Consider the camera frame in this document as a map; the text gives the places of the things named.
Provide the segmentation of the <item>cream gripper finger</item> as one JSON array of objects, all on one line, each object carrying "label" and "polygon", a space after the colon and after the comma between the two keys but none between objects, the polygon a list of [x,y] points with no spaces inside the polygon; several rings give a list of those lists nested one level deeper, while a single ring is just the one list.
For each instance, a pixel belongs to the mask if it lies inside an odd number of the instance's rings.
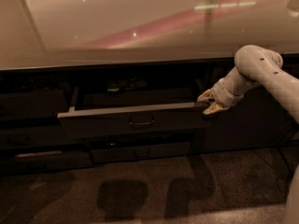
[{"label": "cream gripper finger", "polygon": [[229,106],[217,104],[216,102],[213,102],[204,112],[204,115],[213,115],[222,111],[226,111],[229,109]]},{"label": "cream gripper finger", "polygon": [[212,90],[206,90],[197,97],[198,103],[206,103],[214,100]]}]

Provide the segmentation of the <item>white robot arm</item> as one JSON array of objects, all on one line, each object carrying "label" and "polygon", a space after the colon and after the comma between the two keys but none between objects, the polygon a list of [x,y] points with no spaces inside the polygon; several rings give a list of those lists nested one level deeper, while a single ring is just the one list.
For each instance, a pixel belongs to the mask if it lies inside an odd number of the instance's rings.
[{"label": "white robot arm", "polygon": [[247,91],[263,86],[299,123],[299,79],[282,70],[283,59],[279,53],[246,45],[236,52],[234,64],[224,78],[198,96],[198,103],[213,100],[205,115],[228,110],[237,105]]}]

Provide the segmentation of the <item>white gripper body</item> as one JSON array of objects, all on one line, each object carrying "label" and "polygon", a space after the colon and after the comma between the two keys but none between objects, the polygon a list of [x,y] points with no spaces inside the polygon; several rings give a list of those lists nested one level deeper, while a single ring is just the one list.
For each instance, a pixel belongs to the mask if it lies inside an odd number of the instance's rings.
[{"label": "white gripper body", "polygon": [[244,97],[247,91],[258,86],[258,82],[249,80],[233,68],[224,78],[214,84],[211,92],[217,105],[232,107]]}]

